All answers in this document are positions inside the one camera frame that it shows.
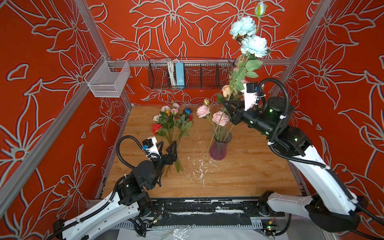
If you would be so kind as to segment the cream rose flower stem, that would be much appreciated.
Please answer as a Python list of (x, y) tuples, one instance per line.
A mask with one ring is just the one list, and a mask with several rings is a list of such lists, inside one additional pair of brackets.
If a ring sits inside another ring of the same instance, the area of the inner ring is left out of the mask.
[(232, 88), (230, 85), (225, 85), (218, 94), (217, 99), (218, 103), (222, 104), (224, 101), (239, 101), (241, 100), (241, 96), (235, 88)]

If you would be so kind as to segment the pink peony flower stem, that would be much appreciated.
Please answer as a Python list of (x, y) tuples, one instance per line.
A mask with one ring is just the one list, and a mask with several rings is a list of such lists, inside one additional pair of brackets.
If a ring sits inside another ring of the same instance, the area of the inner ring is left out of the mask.
[(217, 141), (224, 142), (229, 133), (227, 132), (227, 124), (230, 121), (229, 116), (224, 111), (212, 112), (211, 102), (208, 99), (197, 108), (197, 116), (207, 119), (214, 127), (214, 138)]

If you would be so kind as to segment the purple glass fluted vase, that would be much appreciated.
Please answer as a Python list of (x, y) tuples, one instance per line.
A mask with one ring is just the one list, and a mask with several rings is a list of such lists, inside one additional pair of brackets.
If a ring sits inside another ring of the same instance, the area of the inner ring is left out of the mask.
[(214, 134), (214, 140), (209, 149), (211, 158), (216, 161), (223, 160), (227, 155), (227, 147), (232, 138), (232, 133), (229, 130), (220, 130)]

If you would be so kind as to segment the light blue peony stem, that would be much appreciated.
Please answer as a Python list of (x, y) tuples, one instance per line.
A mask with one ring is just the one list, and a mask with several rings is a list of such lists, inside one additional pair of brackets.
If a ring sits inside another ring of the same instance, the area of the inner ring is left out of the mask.
[[(239, 95), (243, 93), (243, 83), (247, 83), (248, 79), (258, 78), (255, 72), (262, 66), (260, 59), (267, 56), (270, 52), (268, 49), (268, 41), (257, 35), (260, 29), (261, 18), (264, 17), (267, 5), (263, 1), (258, 1), (254, 10), (256, 20), (251, 16), (242, 17), (231, 25), (230, 35), (240, 44), (241, 55), (237, 58), (238, 63), (230, 72), (230, 78), (227, 85), (235, 88)], [(207, 153), (214, 140), (214, 134), (211, 138)]]

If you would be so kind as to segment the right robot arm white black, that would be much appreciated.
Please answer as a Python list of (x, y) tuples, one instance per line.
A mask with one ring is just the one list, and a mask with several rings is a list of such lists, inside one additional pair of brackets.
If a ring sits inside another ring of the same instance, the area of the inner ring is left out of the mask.
[(265, 135), (270, 150), (292, 163), (316, 190), (309, 197), (295, 197), (266, 191), (258, 201), (262, 215), (287, 213), (311, 220), (329, 233), (358, 233), (359, 213), (371, 216), (367, 200), (347, 189), (336, 173), (319, 155), (309, 137), (290, 125), (295, 108), (284, 84), (270, 78), (283, 95), (266, 99), (263, 82), (240, 83), (242, 101), (225, 100), (223, 106), (234, 125), (245, 123)]

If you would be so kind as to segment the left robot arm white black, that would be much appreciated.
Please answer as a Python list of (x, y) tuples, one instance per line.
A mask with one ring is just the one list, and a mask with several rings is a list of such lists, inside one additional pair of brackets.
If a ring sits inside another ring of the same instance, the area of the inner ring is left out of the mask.
[[(120, 152), (121, 143), (127, 139), (133, 140), (147, 157), (136, 167), (125, 161)], [(133, 223), (145, 235), (146, 227), (139, 216), (153, 208), (148, 191), (161, 185), (165, 167), (178, 159), (176, 141), (169, 145), (165, 154), (162, 153), (163, 145), (155, 137), (142, 142), (133, 136), (121, 137), (116, 143), (117, 157), (131, 172), (119, 178), (112, 192), (83, 214), (70, 220), (57, 220), (48, 239), (94, 240), (124, 221)]]

